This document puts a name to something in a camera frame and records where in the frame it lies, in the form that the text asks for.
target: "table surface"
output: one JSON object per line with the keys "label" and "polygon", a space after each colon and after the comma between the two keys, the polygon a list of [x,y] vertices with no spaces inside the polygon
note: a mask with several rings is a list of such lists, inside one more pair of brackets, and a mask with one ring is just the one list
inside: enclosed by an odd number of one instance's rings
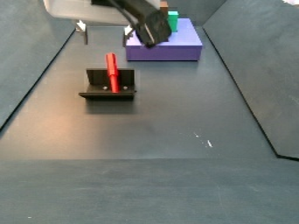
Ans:
{"label": "table surface", "polygon": [[[273,158],[201,28],[200,61],[126,62],[122,27],[75,33],[1,132],[1,159]],[[86,68],[134,69],[133,101],[85,101]]]}

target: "white object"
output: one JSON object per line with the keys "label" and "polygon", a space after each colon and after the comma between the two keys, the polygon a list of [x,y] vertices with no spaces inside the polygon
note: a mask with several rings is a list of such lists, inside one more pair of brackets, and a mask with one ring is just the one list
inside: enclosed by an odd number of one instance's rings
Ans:
{"label": "white object", "polygon": [[[160,0],[145,0],[156,9]],[[55,18],[78,19],[113,25],[126,25],[126,19],[113,7],[91,5],[90,0],[42,0],[45,10]]]}
{"label": "white object", "polygon": [[81,21],[78,21],[77,26],[78,26],[79,30],[83,32],[86,29],[86,25]]}
{"label": "white object", "polygon": [[299,0],[282,0],[284,3],[288,3],[290,5],[297,5],[299,4]]}
{"label": "white object", "polygon": [[210,141],[208,140],[208,145],[209,145],[209,147],[212,148],[212,146],[210,146]]}
{"label": "white object", "polygon": [[124,30],[125,30],[125,35],[129,35],[129,34],[132,33],[132,31],[133,31],[133,28],[132,28],[130,25],[129,25],[129,26],[126,26],[126,27],[124,28]]}

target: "black stand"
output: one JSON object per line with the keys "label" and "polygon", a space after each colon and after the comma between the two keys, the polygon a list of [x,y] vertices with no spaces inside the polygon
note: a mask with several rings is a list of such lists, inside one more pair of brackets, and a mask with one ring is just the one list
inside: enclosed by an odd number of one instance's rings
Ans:
{"label": "black stand", "polygon": [[134,70],[133,69],[117,69],[117,83],[118,93],[110,92],[107,70],[106,69],[86,69],[87,74],[87,90],[78,95],[86,99],[130,99],[134,98]]}

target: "gray panel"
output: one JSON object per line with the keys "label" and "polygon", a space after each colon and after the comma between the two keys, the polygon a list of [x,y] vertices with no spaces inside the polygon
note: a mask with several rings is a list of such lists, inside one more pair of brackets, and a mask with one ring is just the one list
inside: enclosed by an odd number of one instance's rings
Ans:
{"label": "gray panel", "polygon": [[61,49],[69,21],[53,19],[42,1],[1,1],[0,129]]}
{"label": "gray panel", "polygon": [[281,160],[1,162],[1,222],[297,223],[297,172]]}
{"label": "gray panel", "polygon": [[[121,27],[75,33],[0,138],[1,159],[272,158],[201,28],[198,62],[126,62]],[[134,69],[133,101],[85,101],[86,68]]]}
{"label": "gray panel", "polygon": [[226,0],[166,0],[170,10],[180,13],[180,18],[189,18],[196,25],[202,25]]}
{"label": "gray panel", "polygon": [[278,155],[299,158],[299,10],[229,0],[204,25]]}

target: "gray wall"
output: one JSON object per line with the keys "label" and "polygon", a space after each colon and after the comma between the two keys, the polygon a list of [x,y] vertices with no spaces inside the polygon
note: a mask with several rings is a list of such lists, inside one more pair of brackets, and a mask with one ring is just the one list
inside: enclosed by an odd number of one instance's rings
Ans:
{"label": "gray wall", "polygon": [[0,129],[73,31],[42,1],[1,1]]}
{"label": "gray wall", "polygon": [[166,0],[170,9],[178,11],[181,17],[189,18],[201,26],[226,0]]}
{"label": "gray wall", "polygon": [[280,0],[228,0],[205,23],[278,155],[299,158],[299,10]]}

